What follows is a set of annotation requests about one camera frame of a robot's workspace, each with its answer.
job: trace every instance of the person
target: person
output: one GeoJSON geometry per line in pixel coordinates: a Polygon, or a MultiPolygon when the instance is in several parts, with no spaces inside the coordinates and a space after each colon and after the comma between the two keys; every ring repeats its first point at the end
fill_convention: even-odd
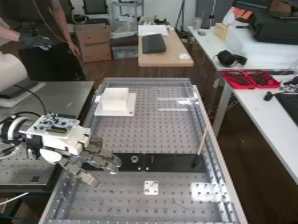
{"type": "Polygon", "coordinates": [[[23,24],[19,31],[0,25],[0,38],[19,42],[32,80],[85,80],[60,0],[0,0],[0,17],[23,24]]]}

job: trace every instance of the red object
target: red object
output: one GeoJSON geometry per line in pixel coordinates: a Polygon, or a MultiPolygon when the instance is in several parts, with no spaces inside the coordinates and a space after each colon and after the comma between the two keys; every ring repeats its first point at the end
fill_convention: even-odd
{"type": "Polygon", "coordinates": [[[261,70],[244,71],[245,75],[253,80],[256,87],[260,89],[274,89],[280,87],[280,82],[272,75],[261,70]]]}
{"type": "Polygon", "coordinates": [[[234,89],[254,89],[256,84],[244,72],[232,70],[222,71],[221,75],[234,89]]]}
{"type": "Polygon", "coordinates": [[[280,82],[261,70],[226,70],[221,72],[221,75],[234,89],[274,89],[280,87],[280,82]]]}

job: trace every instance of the white block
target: white block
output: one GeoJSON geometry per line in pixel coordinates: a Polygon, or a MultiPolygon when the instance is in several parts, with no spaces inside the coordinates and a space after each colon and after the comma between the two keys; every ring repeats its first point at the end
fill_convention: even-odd
{"type": "Polygon", "coordinates": [[[144,194],[159,195],[159,181],[148,180],[144,183],[144,194]]]}
{"type": "Polygon", "coordinates": [[[107,88],[101,96],[103,111],[128,111],[128,88],[107,88]]]}

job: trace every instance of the black rectangular object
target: black rectangular object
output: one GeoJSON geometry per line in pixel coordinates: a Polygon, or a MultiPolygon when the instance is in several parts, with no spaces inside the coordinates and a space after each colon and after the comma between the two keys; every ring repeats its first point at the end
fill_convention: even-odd
{"type": "Polygon", "coordinates": [[[278,93],[276,94],[276,97],[293,121],[298,125],[298,94],[278,93]]]}
{"type": "MultiPolygon", "coordinates": [[[[30,79],[23,80],[22,82],[19,82],[16,85],[19,85],[20,87],[26,88],[26,89],[31,89],[32,87],[35,87],[39,84],[39,82],[32,81],[30,79]]],[[[16,87],[16,86],[11,86],[8,89],[3,90],[0,92],[0,98],[4,99],[14,99],[15,97],[18,97],[20,94],[23,94],[24,92],[27,92],[24,89],[16,87]]]]}
{"type": "Polygon", "coordinates": [[[143,53],[163,53],[167,51],[165,41],[161,34],[143,37],[143,53]]]}
{"type": "Polygon", "coordinates": [[[280,19],[268,12],[256,12],[249,23],[257,41],[298,44],[298,19],[280,19]]]}
{"type": "Polygon", "coordinates": [[[84,0],[84,9],[88,15],[108,14],[108,5],[105,0],[84,0]]]}
{"type": "Polygon", "coordinates": [[[67,129],[65,128],[60,128],[60,127],[55,127],[52,126],[51,129],[47,130],[48,132],[53,132],[53,133],[60,133],[60,134],[65,134],[67,133],[67,129]]]}
{"type": "Polygon", "coordinates": [[[268,10],[272,6],[272,0],[236,0],[233,6],[256,12],[268,10]]]}
{"type": "Polygon", "coordinates": [[[76,119],[76,116],[71,115],[71,114],[57,114],[57,117],[68,118],[68,119],[76,119]]]}
{"type": "Polygon", "coordinates": [[[148,172],[206,172],[202,155],[194,154],[145,154],[145,167],[148,172]]]}

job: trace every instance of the metal rod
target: metal rod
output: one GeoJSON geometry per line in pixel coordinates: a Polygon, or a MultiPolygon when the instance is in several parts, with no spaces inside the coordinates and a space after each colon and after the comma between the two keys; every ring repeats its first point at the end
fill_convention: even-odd
{"type": "Polygon", "coordinates": [[[20,194],[20,195],[16,196],[15,198],[11,198],[10,200],[2,202],[2,203],[0,203],[0,206],[2,206],[2,205],[6,205],[7,203],[10,203],[10,202],[12,202],[12,201],[15,201],[16,199],[24,197],[27,194],[30,194],[30,192],[27,192],[27,193],[24,193],[24,194],[20,194]]]}
{"type": "Polygon", "coordinates": [[[204,147],[204,145],[205,145],[206,135],[208,135],[208,127],[205,128],[205,131],[204,131],[202,140],[201,140],[201,143],[200,143],[200,147],[198,147],[198,153],[197,153],[197,155],[200,155],[201,152],[202,152],[202,147],[204,147]]]}

